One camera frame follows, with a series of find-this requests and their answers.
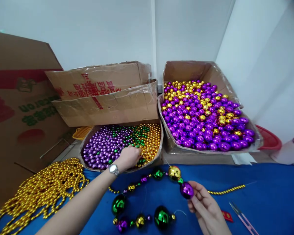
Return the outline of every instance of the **watch face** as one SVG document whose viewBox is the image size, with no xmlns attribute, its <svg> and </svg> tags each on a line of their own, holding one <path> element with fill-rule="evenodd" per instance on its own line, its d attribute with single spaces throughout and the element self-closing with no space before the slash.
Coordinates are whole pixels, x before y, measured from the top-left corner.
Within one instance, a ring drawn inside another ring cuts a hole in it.
<svg viewBox="0 0 294 235">
<path fill-rule="evenodd" d="M 117 169 L 116 165 L 111 165 L 110 166 L 110 171 L 114 172 Z"/>
</svg>

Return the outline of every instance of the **blue table cover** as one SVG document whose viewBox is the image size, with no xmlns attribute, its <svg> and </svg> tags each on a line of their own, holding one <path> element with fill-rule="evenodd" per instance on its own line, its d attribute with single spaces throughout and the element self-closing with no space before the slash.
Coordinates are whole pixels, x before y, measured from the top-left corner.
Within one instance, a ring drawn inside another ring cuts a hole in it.
<svg viewBox="0 0 294 235">
<path fill-rule="evenodd" d="M 227 222 L 232 234 L 250 234 L 234 213 L 229 201 L 233 201 L 245 214 L 257 232 L 262 234 L 294 234 L 294 166 L 279 164 L 256 164 L 253 166 L 231 165 L 178 165 L 184 181 L 194 180 L 208 190 L 223 191 L 233 186 L 249 184 L 244 189 L 215 196 L 221 210 L 229 212 L 234 223 Z M 124 189 L 131 182 L 137 182 L 141 175 L 149 174 L 152 169 L 143 169 L 131 174 L 123 174 L 113 183 L 113 188 Z M 88 179 L 98 173 L 85 170 Z M 111 204 L 115 195 L 109 191 L 103 196 L 99 206 L 82 230 L 81 234 L 118 234 L 112 220 Z M 128 198 L 124 215 L 135 219 L 142 212 L 154 215 L 159 205 L 164 205 L 170 213 L 175 213 L 176 222 L 166 232 L 159 232 L 152 222 L 146 230 L 131 228 L 126 234 L 202 234 L 196 217 L 190 213 L 187 201 L 180 195 L 179 185 L 164 177 L 161 181 L 149 179 L 138 187 Z M 9 218 L 0 221 L 0 230 Z M 47 219 L 42 216 L 32 221 L 19 235 L 35 234 Z"/>
</svg>

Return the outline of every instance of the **hand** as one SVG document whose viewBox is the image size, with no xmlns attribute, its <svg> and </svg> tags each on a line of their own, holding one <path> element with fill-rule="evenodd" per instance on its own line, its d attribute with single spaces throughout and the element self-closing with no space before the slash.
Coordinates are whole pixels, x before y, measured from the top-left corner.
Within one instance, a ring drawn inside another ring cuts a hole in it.
<svg viewBox="0 0 294 235">
<path fill-rule="evenodd" d="M 140 152 L 141 149 L 129 145 L 122 149 L 119 158 L 113 164 L 117 165 L 120 173 L 122 173 L 137 164 Z"/>
<path fill-rule="evenodd" d="M 204 186 L 189 181 L 194 196 L 188 201 L 190 212 L 195 213 L 204 235 L 232 235 L 222 215 L 219 205 Z"/>
</svg>

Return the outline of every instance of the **pink handle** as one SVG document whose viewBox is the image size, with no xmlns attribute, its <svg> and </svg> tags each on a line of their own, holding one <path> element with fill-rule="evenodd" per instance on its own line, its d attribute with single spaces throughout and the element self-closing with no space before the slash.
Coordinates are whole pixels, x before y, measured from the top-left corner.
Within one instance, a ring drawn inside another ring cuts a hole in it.
<svg viewBox="0 0 294 235">
<path fill-rule="evenodd" d="M 248 219 L 244 216 L 243 213 L 241 213 L 241 215 L 243 216 L 244 219 L 242 219 L 242 217 L 240 215 L 238 215 L 238 217 L 240 218 L 240 220 L 243 222 L 243 224 L 245 225 L 245 227 L 248 229 L 248 231 L 252 234 L 252 235 L 259 235 L 257 233 L 257 231 L 254 229 L 254 227 L 250 224 L 250 222 L 248 221 Z"/>
</svg>

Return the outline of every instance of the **white wall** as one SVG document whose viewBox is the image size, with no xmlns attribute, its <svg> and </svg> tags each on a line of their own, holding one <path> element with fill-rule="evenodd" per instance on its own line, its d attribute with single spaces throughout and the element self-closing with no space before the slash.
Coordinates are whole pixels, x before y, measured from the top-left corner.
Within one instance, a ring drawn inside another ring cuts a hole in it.
<svg viewBox="0 0 294 235">
<path fill-rule="evenodd" d="M 149 0 L 0 0 L 0 30 L 48 42 L 65 70 L 152 64 Z"/>
<path fill-rule="evenodd" d="M 236 1 L 216 62 L 256 124 L 294 137 L 294 0 Z"/>
<path fill-rule="evenodd" d="M 157 77 L 168 60 L 215 61 L 235 0 L 156 0 Z"/>
<path fill-rule="evenodd" d="M 0 31 L 48 42 L 65 70 L 215 60 L 235 0 L 0 0 Z"/>
</svg>

